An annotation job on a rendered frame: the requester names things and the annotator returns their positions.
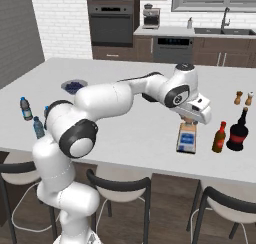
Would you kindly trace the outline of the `grey bowl of blueberries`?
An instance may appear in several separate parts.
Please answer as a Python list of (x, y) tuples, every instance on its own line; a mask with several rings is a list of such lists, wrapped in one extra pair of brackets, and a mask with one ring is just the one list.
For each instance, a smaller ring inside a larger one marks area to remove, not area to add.
[(77, 91), (83, 87), (86, 87), (88, 83), (84, 80), (74, 79), (69, 80), (61, 84), (61, 88), (71, 95), (75, 95)]

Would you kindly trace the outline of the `dark bottle with red label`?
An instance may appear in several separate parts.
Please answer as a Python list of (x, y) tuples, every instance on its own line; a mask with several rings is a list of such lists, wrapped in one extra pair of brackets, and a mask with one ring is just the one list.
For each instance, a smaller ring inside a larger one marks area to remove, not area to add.
[(247, 112), (248, 108), (244, 107), (237, 123), (230, 128), (230, 137), (226, 142), (226, 146), (232, 151), (241, 151), (243, 149), (243, 142), (249, 133), (248, 128), (245, 126)]

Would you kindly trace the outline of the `brown salt shaker white top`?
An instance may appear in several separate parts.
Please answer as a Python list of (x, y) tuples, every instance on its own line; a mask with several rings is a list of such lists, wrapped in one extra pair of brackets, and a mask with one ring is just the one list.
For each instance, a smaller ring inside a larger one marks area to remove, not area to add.
[(248, 97), (247, 97), (247, 99), (245, 101), (245, 105), (247, 105), (247, 106), (251, 105), (253, 96), (254, 96), (254, 92), (253, 91), (248, 93)]

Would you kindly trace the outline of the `brown base cupboards run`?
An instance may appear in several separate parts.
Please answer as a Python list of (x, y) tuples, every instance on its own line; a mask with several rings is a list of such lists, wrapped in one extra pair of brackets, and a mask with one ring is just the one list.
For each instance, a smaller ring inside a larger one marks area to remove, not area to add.
[[(134, 37), (135, 60), (155, 62), (154, 38)], [(256, 68), (256, 39), (191, 37), (193, 41), (192, 64), (220, 67)]]

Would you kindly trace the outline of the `black and white stool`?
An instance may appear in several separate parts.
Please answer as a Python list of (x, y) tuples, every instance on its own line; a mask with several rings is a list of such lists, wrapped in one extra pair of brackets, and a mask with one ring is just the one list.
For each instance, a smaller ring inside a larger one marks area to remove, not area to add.
[(198, 244), (206, 210), (214, 211), (233, 222), (230, 239), (241, 226), (245, 244), (249, 244), (245, 224), (256, 226), (256, 187), (239, 187), (231, 183), (199, 180), (186, 228), (190, 232), (191, 244)]
[(86, 176), (90, 185), (104, 198), (100, 212), (108, 207), (108, 216), (112, 216), (112, 202), (127, 203), (141, 199), (144, 204), (143, 242), (148, 244), (151, 204), (151, 173), (97, 166), (96, 172), (88, 169)]
[(35, 187), (38, 180), (39, 174), (28, 152), (0, 151), (0, 189), (13, 244), (17, 244), (16, 226), (13, 223), (14, 213), (11, 211), (6, 184), (30, 184)]

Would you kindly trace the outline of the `brown pepper shaker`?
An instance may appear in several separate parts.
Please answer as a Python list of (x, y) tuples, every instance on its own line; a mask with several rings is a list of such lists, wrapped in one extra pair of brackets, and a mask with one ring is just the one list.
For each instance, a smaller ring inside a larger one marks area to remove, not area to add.
[(243, 92), (242, 91), (237, 91), (236, 92), (236, 98), (234, 100), (234, 104), (235, 105), (239, 105), (240, 102), (241, 102), (241, 96), (243, 95)]

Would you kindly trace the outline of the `dark sink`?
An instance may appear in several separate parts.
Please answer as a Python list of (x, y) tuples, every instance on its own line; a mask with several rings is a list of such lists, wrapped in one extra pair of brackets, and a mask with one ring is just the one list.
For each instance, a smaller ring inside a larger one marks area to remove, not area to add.
[(252, 29), (194, 28), (195, 34), (256, 35)]

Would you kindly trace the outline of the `amber bottle with red cap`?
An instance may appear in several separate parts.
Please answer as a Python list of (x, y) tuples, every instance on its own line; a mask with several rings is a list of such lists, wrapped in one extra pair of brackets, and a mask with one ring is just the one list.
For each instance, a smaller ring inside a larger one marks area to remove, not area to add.
[(224, 140), (226, 137), (225, 127), (226, 122), (222, 121), (219, 130), (215, 134), (214, 141), (212, 144), (212, 151), (215, 153), (220, 153), (222, 151)]

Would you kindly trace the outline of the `dark grey dishwasher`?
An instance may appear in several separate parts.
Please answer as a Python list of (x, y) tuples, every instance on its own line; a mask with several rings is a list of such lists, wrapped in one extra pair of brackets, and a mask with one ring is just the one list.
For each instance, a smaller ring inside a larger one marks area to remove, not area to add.
[(158, 63), (191, 63), (193, 41), (190, 37), (155, 37), (153, 59)]

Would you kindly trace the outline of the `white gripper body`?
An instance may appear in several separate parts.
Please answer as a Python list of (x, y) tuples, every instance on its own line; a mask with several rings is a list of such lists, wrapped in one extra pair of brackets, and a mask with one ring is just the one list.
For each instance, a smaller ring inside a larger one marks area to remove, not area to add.
[(211, 108), (199, 108), (198, 106), (190, 103), (184, 103), (180, 106), (173, 108), (173, 111), (178, 113), (186, 122), (198, 122), (208, 124), (211, 120)]

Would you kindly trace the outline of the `silver coffee machine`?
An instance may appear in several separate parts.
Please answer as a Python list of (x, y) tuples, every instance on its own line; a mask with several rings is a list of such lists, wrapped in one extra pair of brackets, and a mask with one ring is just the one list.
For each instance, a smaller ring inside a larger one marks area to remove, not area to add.
[(152, 4), (145, 4), (143, 9), (143, 29), (158, 29), (160, 26), (160, 9)]

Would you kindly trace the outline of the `grey tap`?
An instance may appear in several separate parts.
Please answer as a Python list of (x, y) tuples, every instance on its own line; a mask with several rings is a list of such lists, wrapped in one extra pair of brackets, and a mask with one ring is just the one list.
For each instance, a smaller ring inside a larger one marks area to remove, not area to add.
[(220, 33), (221, 34), (224, 34), (225, 27), (230, 25), (230, 19), (229, 19), (228, 22), (226, 21), (226, 15), (229, 11), (230, 11), (229, 7), (226, 7), (225, 10), (224, 10), (224, 15), (223, 15), (222, 22), (221, 22), (221, 27), (220, 27)]

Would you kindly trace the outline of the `dark built-in oven stack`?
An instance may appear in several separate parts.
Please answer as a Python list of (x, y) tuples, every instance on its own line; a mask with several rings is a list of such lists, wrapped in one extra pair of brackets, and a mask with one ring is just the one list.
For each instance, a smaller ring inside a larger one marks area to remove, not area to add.
[(134, 61), (138, 0), (87, 0), (94, 59)]

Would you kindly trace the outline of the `tan bottle with blue label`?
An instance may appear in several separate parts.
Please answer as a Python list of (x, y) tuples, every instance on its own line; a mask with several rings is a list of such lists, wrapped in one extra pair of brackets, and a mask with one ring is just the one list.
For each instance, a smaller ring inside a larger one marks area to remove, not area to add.
[(196, 153), (197, 128), (193, 123), (181, 123), (176, 144), (176, 151), (181, 153)]

